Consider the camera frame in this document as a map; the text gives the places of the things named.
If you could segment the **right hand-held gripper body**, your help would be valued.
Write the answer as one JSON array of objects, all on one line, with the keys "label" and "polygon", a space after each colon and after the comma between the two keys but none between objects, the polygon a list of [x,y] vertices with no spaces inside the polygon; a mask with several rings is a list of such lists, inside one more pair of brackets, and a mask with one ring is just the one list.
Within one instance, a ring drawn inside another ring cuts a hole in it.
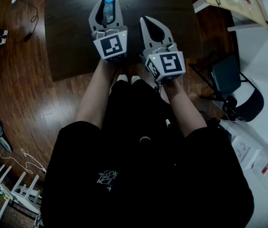
[{"label": "right hand-held gripper body", "polygon": [[153,75],[155,82],[167,82],[186,72],[183,53],[178,50],[176,43],[145,49],[143,58],[145,67]]}]

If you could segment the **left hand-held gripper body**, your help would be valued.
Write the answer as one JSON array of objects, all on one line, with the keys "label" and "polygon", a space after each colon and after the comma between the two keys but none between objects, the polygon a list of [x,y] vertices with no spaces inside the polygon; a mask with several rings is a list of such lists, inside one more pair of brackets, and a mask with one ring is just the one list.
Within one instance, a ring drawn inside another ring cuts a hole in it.
[{"label": "left hand-held gripper body", "polygon": [[93,43],[107,63],[123,60],[127,56],[127,26],[106,28],[92,32]]}]

